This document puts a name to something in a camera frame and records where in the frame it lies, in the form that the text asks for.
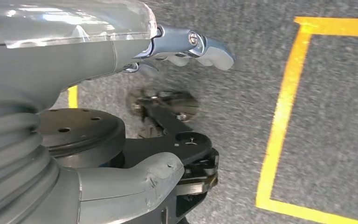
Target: yellow tape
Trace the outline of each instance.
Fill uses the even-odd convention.
[[[358,224],[358,220],[355,219],[270,199],[311,36],[313,34],[358,36],[358,19],[296,17],[295,22],[299,23],[301,27],[286,65],[281,91],[276,103],[266,156],[257,188],[256,207],[318,223]]]
[[[77,108],[77,85],[68,89],[68,106],[69,108]]]

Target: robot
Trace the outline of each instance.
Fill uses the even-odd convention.
[[[185,223],[219,160],[184,123],[198,107],[189,93],[136,90],[139,139],[106,112],[48,109],[84,80],[190,59],[234,63],[221,42],[157,24],[136,0],[0,0],[0,224]]]

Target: rotating base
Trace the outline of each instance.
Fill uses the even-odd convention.
[[[41,114],[42,145],[62,166],[116,167],[124,164],[124,122],[90,109],[56,109]]]

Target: circular mount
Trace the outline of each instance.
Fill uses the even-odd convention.
[[[40,118],[42,145],[63,166],[98,167],[122,153],[124,122],[109,113],[65,108],[45,111]]]
[[[195,118],[200,106],[199,102],[187,91],[137,88],[129,93],[127,106],[131,113],[142,117],[145,117],[146,113],[139,100],[150,100],[161,104],[183,122]]]

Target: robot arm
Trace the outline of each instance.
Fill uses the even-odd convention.
[[[38,114],[83,80],[189,58],[224,70],[234,62],[217,41],[157,26],[139,1],[0,0],[0,224],[121,224],[159,206],[184,172],[177,156],[64,168],[40,146]]]

